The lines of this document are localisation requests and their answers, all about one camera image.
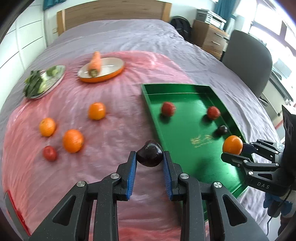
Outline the dark plum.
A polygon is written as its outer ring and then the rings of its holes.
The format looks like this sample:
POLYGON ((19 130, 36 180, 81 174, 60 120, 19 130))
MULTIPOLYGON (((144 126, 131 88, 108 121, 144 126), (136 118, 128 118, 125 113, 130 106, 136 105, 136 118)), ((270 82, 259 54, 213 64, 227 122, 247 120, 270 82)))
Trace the dark plum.
POLYGON ((136 160, 146 167, 158 166, 163 161, 163 157, 161 146, 153 140, 148 140, 136 153, 136 160))
POLYGON ((217 131, 220 135, 225 135, 228 133, 228 128, 226 125, 221 125, 218 127, 217 131))

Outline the red apple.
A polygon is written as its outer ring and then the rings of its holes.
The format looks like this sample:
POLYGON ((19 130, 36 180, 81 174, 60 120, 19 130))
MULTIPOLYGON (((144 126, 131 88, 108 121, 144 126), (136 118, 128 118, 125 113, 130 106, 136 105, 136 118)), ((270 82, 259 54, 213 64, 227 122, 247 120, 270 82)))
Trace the red apple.
POLYGON ((171 117, 175 114, 176 107, 172 102, 165 101, 161 107, 161 113, 163 116, 171 117))
POLYGON ((57 152, 55 150, 55 148, 53 148, 52 146, 46 146, 43 149, 43 157, 50 162, 56 161, 57 159, 57 152))
POLYGON ((217 107, 210 106, 207 109, 207 116, 210 120, 215 120, 221 116, 221 112, 217 107))

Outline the green metal tray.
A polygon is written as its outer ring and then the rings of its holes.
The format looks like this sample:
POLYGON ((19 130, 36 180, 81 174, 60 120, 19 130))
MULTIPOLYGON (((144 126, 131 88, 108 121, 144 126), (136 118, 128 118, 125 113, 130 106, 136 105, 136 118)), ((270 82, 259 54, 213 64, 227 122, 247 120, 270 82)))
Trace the green metal tray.
POLYGON ((200 182, 221 182, 235 197, 245 189, 243 174, 238 168, 224 163, 220 156, 224 140, 235 135, 244 140, 220 98, 206 85, 157 83, 143 84, 142 96, 147 115, 161 147, 169 151, 173 162, 180 164, 185 173, 200 182), (176 111, 171 117, 163 116, 163 102, 172 102, 176 111), (210 120, 207 109, 217 107, 221 116, 210 120), (218 127, 226 125, 228 133, 220 135, 218 127))

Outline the large orange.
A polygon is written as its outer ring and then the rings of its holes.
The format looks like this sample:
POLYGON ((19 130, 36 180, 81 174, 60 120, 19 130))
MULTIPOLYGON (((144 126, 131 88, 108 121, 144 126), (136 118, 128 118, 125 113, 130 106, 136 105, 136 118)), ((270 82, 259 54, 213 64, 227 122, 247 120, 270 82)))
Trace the large orange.
POLYGON ((84 137, 79 130, 68 130, 62 139, 64 149, 69 153, 79 152, 84 145, 84 137))

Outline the pink plastic sheet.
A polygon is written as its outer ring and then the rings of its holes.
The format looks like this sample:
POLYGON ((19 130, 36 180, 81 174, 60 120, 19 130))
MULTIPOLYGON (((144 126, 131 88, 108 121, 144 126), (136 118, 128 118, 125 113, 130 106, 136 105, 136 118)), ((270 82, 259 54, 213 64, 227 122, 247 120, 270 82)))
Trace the pink plastic sheet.
POLYGON ((80 180, 96 182, 125 162, 130 151, 152 138, 142 102, 144 83, 192 83, 191 78, 165 55, 144 51, 120 51, 111 57, 125 62, 116 77, 96 84, 84 83, 78 70, 89 62, 84 55, 67 63, 62 82, 48 95, 36 101, 23 101, 6 124, 2 154, 2 184, 29 232, 33 232, 62 197, 80 180), (89 106, 102 102, 106 116, 88 117, 89 106), (39 123, 52 118, 56 130, 43 137, 39 123), (84 145, 79 152, 67 152, 64 134, 79 130, 84 145), (43 157, 43 149, 52 146, 56 161, 43 157))

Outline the grey chair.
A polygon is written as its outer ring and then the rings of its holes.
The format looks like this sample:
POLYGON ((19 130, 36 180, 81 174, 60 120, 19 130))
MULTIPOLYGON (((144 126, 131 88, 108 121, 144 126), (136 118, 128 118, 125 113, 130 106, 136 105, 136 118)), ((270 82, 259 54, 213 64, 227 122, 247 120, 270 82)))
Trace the grey chair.
POLYGON ((222 63, 232 70, 254 93, 260 97, 271 74, 271 53, 255 37, 234 30, 230 36, 222 63))

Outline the purple bed cover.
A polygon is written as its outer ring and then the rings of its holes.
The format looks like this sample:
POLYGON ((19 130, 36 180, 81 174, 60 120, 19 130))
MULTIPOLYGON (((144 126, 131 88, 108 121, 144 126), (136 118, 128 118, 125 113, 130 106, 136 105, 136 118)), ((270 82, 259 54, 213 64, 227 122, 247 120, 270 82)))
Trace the purple bed cover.
MULTIPOLYGON (((184 70, 191 78, 191 84, 208 85, 213 89, 247 142, 280 140, 266 111, 247 85, 223 63, 186 42, 173 26, 160 20, 96 21, 72 28, 38 56, 30 70, 43 70, 59 64, 67 69, 67 63, 80 56, 90 55, 90 62, 96 51, 101 59, 120 51, 165 55, 184 70)), ((1 109, 1 158, 9 117, 23 101, 29 101, 23 96, 23 84, 28 76, 29 71, 26 71, 1 109)))

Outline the wooden drawer cabinet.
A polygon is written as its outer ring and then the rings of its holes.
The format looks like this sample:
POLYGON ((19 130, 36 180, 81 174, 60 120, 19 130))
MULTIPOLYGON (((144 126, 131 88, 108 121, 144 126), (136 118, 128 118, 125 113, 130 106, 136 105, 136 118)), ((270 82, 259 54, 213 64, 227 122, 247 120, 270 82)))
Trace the wooden drawer cabinet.
POLYGON ((194 20, 191 42, 220 60, 229 35, 209 23, 194 20))

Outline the teal curtain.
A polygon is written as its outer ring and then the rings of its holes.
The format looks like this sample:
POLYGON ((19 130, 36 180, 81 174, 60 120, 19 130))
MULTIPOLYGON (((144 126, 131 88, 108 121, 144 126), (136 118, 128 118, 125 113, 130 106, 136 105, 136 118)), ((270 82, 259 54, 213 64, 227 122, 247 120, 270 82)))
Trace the teal curtain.
POLYGON ((236 0, 219 0, 215 4, 214 13, 219 15, 224 20, 229 20, 234 10, 236 0))

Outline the grey printer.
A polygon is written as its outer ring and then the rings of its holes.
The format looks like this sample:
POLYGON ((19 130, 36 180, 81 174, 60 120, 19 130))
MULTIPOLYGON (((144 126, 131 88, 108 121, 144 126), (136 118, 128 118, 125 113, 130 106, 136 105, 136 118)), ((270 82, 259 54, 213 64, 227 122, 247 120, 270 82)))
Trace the grey printer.
POLYGON ((197 9, 196 20, 214 25, 221 30, 226 24, 226 20, 207 9, 197 9))

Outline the black backpack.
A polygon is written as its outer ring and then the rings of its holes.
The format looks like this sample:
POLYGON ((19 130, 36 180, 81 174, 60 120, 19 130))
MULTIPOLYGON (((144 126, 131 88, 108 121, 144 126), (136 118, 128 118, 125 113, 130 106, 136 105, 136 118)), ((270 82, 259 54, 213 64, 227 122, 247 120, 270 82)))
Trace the black backpack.
POLYGON ((171 18, 170 24, 186 41, 191 39, 192 27, 186 18, 182 16, 174 16, 171 18))

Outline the orange carrot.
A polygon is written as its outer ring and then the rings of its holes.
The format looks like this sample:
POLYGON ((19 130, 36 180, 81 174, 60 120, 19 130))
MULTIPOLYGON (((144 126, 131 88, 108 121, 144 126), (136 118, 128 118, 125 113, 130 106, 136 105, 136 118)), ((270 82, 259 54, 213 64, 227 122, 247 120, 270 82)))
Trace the orange carrot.
POLYGON ((88 64, 88 74, 91 77, 97 77, 101 70, 101 55, 98 51, 94 52, 91 61, 88 64))

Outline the orange rimmed white dish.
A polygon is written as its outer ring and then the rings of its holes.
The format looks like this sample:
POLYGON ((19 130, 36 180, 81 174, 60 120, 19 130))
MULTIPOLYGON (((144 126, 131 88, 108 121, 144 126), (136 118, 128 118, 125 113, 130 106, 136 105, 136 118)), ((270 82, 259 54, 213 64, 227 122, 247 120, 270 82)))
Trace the orange rimmed white dish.
POLYGON ((86 83, 99 83, 110 80, 111 78, 119 75, 125 68, 125 62, 116 57, 106 57, 101 59, 101 69, 95 77, 89 75, 89 65, 90 63, 82 66, 78 72, 77 76, 82 82, 86 83))

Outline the white wardrobe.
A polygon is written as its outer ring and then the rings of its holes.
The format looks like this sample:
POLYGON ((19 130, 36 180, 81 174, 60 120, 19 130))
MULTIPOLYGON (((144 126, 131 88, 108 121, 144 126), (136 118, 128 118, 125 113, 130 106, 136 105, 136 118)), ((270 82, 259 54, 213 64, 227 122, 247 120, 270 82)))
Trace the white wardrobe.
POLYGON ((1 104, 46 47, 43 1, 34 1, 15 20, 1 42, 1 104))

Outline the wooden headboard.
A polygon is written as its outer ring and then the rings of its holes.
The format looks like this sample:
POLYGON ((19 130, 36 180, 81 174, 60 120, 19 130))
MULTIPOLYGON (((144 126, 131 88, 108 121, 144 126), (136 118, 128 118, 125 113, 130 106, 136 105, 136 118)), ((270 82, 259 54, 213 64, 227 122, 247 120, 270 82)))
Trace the wooden headboard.
POLYGON ((91 1, 57 12, 58 35, 76 26, 102 20, 170 21, 171 3, 164 1, 91 1))

